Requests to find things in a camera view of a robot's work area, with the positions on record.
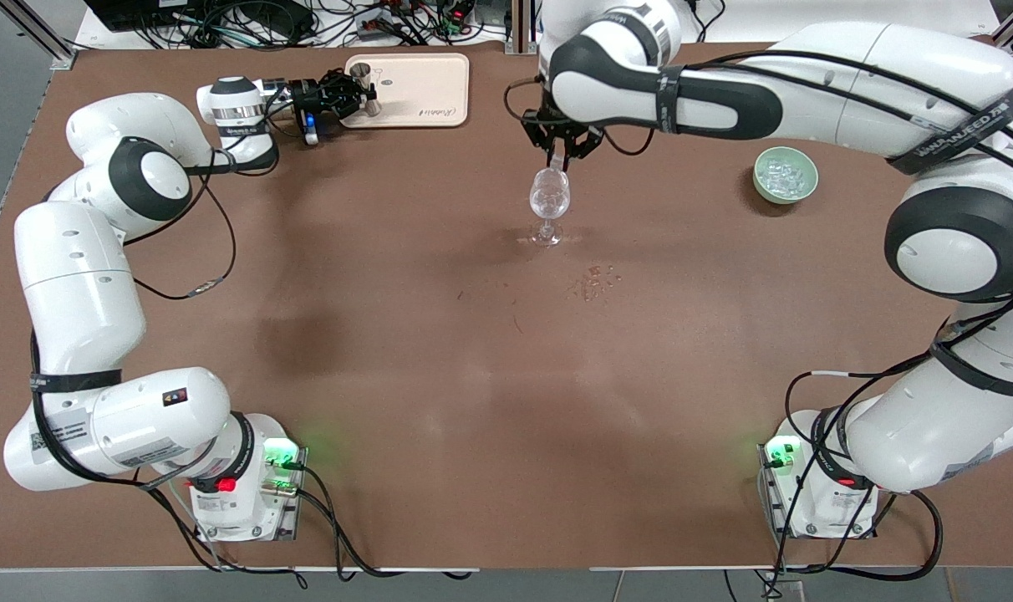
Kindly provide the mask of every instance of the ice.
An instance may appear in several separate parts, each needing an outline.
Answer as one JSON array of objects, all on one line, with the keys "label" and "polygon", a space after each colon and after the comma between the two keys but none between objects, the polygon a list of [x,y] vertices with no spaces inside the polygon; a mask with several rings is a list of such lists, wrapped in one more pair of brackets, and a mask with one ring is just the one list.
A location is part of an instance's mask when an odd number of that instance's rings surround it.
[{"label": "ice", "polygon": [[781,198],[796,198],[807,194],[804,172],[784,160],[767,159],[759,166],[759,183]]}]

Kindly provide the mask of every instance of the green bowl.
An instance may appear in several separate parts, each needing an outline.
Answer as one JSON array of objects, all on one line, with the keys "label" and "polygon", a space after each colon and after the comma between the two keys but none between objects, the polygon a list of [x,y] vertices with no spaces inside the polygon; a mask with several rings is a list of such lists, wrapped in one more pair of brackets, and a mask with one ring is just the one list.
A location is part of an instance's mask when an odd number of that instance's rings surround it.
[{"label": "green bowl", "polygon": [[[777,186],[771,182],[771,169],[797,169],[801,181],[800,186],[789,191],[786,186]],[[807,199],[808,195],[814,192],[820,185],[820,169],[814,166],[814,161],[797,149],[789,147],[774,147],[766,149],[756,159],[755,167],[752,170],[752,182],[756,190],[764,199],[778,205],[792,205],[800,199]]]}]

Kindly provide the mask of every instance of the glass base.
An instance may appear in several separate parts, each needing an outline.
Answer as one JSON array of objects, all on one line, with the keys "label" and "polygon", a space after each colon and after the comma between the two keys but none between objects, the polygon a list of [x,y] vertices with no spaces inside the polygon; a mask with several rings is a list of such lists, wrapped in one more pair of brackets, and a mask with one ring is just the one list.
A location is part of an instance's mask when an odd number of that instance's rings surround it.
[{"label": "glass base", "polygon": [[555,246],[562,242],[562,226],[552,220],[537,222],[533,225],[533,234],[529,240],[540,246]]}]

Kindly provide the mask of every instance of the white robotic arm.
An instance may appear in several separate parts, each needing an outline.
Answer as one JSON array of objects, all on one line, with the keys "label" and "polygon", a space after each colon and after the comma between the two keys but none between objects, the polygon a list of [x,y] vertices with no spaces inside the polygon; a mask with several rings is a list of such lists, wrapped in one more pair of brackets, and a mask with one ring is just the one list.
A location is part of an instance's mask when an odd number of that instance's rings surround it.
[{"label": "white robotic arm", "polygon": [[[97,479],[152,462],[162,475],[188,477],[213,538],[270,540],[293,494],[293,476],[278,461],[297,455],[280,424],[232,412],[224,384],[202,367],[121,378],[146,330],[125,240],[181,216],[192,202],[189,174],[277,160],[257,88],[246,79],[215,88],[218,129],[229,134],[223,149],[210,147],[188,109],[162,94],[105,98],[69,119],[69,144],[84,167],[15,224],[35,333],[35,400],[6,439],[5,464],[21,486],[48,491],[86,484],[81,470]],[[50,449],[45,424],[60,449]],[[76,470],[65,466],[65,452]],[[266,482],[274,484],[262,492]]]},{"label": "white robotic arm", "polygon": [[[817,450],[793,536],[842,537],[871,484],[927,487],[1013,448],[1010,55],[908,26],[820,23],[736,65],[668,66],[680,43],[668,0],[545,0],[543,22],[543,106],[523,123],[548,154],[561,138],[567,156],[583,156],[603,127],[629,125],[727,140],[823,141],[880,154],[915,174],[889,221],[886,259],[911,285],[961,302],[949,337],[976,331],[935,341],[930,357],[887,393],[847,412],[794,415],[807,438],[827,435],[833,453]],[[781,526],[815,450],[789,423],[764,450],[777,466],[770,495]],[[858,515],[857,536],[876,498]]]}]

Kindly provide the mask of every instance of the black strap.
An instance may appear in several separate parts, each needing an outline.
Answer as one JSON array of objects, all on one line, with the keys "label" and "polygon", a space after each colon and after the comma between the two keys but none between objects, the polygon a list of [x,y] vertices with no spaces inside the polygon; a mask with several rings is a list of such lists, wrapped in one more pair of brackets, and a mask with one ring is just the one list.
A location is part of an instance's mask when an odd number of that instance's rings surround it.
[{"label": "black strap", "polygon": [[658,88],[655,90],[655,120],[658,129],[667,134],[678,133],[678,88],[685,65],[671,65],[659,69]]},{"label": "black strap", "polygon": [[923,144],[889,159],[888,164],[902,174],[918,174],[927,167],[949,160],[985,141],[1013,122],[1013,88],[991,105],[966,118],[951,132],[934,134]]},{"label": "black strap", "polygon": [[652,35],[651,30],[648,30],[644,22],[640,20],[639,16],[633,15],[632,12],[626,12],[625,10],[604,12],[603,16],[597,19],[599,21],[610,21],[617,22],[625,29],[630,30],[633,35],[636,35],[637,40],[640,42],[640,46],[643,47],[644,58],[647,59],[647,66],[658,65],[658,40]]},{"label": "black strap", "polygon": [[31,373],[30,386],[36,393],[75,393],[119,385],[121,380],[120,370],[60,375]]},{"label": "black strap", "polygon": [[999,395],[1013,397],[1013,382],[1004,380],[977,369],[976,366],[968,365],[966,360],[956,355],[956,352],[944,341],[934,338],[930,344],[930,355],[934,356],[941,366],[945,366],[948,372],[953,373],[961,381],[983,391],[992,391]]},{"label": "black strap", "polygon": [[242,443],[239,445],[239,455],[236,455],[235,460],[232,460],[232,463],[220,475],[210,476],[208,479],[190,479],[190,486],[193,486],[205,495],[216,495],[220,491],[217,488],[217,482],[220,479],[238,479],[239,476],[242,476],[242,473],[246,472],[247,466],[250,465],[251,457],[254,455],[254,428],[251,426],[250,421],[246,420],[246,416],[238,411],[232,411],[232,416],[238,421],[239,428],[242,431]]},{"label": "black strap", "polygon": [[817,445],[812,446],[811,449],[811,453],[814,454],[814,459],[816,460],[815,464],[820,465],[820,468],[823,469],[823,472],[827,473],[827,476],[836,480],[836,482],[843,487],[855,491],[869,488],[873,485],[873,483],[871,483],[866,476],[855,475],[854,472],[851,472],[844,468],[844,466],[840,465],[838,461],[834,459],[833,454],[828,453],[825,441],[820,440],[823,438],[823,434],[825,433],[825,425],[827,424],[827,421],[830,420],[831,416],[838,410],[839,407],[825,408],[825,410],[820,411],[820,416],[817,416],[814,423],[811,424],[811,441],[817,443]]}]

